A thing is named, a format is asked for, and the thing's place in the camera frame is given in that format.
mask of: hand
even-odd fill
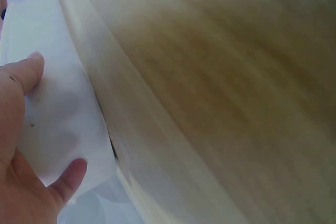
[[[81,184],[87,169],[76,159],[48,187],[16,148],[22,130],[24,95],[40,81],[44,59],[27,59],[0,67],[0,220],[2,224],[55,224],[57,215]]]

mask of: fingernail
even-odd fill
[[[86,157],[81,157],[81,159],[84,159],[87,165],[89,164],[89,161]]]
[[[42,55],[39,52],[33,52],[31,55],[28,56],[28,58],[32,58],[32,59],[38,59],[42,57]]]

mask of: white paper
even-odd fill
[[[58,0],[10,4],[0,39],[1,64],[39,51],[45,57],[41,83],[26,96],[19,150],[45,185],[77,157],[88,160],[75,197],[116,171],[106,125],[78,57]]]

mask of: wooden board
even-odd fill
[[[146,223],[336,222],[335,0],[61,0]]]

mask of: wooden surface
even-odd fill
[[[145,223],[336,223],[335,0],[61,0]]]

